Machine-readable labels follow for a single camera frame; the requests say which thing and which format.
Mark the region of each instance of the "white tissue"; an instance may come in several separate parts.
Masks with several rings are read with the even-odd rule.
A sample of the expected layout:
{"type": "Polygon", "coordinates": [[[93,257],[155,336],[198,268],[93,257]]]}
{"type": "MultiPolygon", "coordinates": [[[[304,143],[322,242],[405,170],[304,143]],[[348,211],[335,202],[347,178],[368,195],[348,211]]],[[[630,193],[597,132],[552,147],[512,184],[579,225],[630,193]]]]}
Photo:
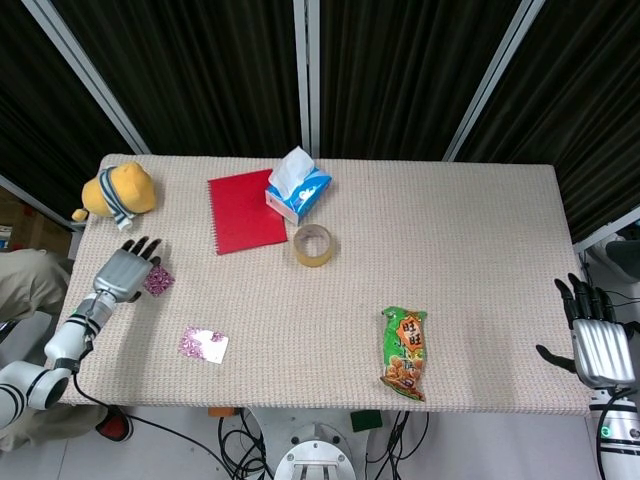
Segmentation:
{"type": "Polygon", "coordinates": [[[273,169],[269,176],[269,183],[278,189],[283,200],[288,200],[293,191],[302,185],[313,167],[313,160],[307,152],[296,147],[273,169]]]}

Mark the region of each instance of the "black curtain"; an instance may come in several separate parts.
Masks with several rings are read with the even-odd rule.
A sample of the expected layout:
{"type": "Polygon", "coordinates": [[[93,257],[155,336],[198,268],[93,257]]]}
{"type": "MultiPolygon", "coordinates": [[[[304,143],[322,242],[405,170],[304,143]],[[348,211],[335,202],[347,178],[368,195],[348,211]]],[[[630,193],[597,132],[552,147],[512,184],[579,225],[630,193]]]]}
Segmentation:
{"type": "Polygon", "coordinates": [[[640,3],[547,1],[457,160],[554,165],[574,241],[638,205],[640,3]]]}
{"type": "Polygon", "coordinates": [[[120,134],[19,1],[0,14],[0,174],[68,218],[120,134]]]}
{"type": "Polygon", "coordinates": [[[155,154],[300,143],[291,0],[55,0],[155,154]]]}
{"type": "Polygon", "coordinates": [[[442,159],[519,0],[322,0],[321,156],[442,159]]]}

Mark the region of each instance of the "tissue box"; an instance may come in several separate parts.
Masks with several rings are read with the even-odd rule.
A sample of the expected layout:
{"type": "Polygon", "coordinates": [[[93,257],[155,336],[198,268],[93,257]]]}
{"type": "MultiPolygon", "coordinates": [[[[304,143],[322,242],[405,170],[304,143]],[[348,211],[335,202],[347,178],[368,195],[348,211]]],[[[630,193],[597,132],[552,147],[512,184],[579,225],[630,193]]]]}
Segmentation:
{"type": "Polygon", "coordinates": [[[311,207],[318,201],[331,183],[331,176],[319,168],[314,167],[311,173],[304,178],[291,197],[283,200],[278,189],[269,185],[266,190],[267,205],[289,220],[294,225],[298,225],[311,207]]]}

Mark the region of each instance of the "brown packing tape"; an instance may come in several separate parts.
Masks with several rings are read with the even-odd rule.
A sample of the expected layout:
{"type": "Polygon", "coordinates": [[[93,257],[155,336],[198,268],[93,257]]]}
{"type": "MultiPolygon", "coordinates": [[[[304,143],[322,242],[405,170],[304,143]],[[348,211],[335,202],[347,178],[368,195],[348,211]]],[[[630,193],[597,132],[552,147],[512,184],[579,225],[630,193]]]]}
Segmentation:
{"type": "Polygon", "coordinates": [[[296,254],[296,258],[301,264],[307,267],[320,267],[327,263],[333,256],[334,248],[333,238],[331,238],[329,230],[320,225],[305,225],[300,227],[293,237],[293,251],[296,254]],[[307,255],[304,251],[304,240],[310,237],[322,238],[327,245],[327,249],[320,255],[307,255]]]}

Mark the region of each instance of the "beige textured tablecloth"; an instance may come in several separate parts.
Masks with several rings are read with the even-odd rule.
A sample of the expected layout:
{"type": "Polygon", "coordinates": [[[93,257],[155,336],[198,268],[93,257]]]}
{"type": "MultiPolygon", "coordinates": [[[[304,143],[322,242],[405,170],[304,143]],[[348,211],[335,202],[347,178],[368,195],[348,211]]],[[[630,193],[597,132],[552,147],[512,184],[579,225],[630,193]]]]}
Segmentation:
{"type": "MultiPolygon", "coordinates": [[[[158,207],[126,233],[90,216],[63,314],[130,237],[162,238],[176,282],[118,307],[82,364],[87,393],[121,405],[585,412],[588,391],[534,348],[571,355],[553,279],[577,267],[552,167],[319,160],[334,180],[304,223],[327,227],[338,249],[310,269],[290,243],[215,253],[207,180],[276,160],[102,165],[131,160],[155,180],[158,207]],[[379,380],[390,305],[429,314],[424,403],[379,380]],[[221,365],[178,353],[188,326],[229,336],[221,365]]],[[[83,403],[73,387],[64,400],[83,403]]]]}

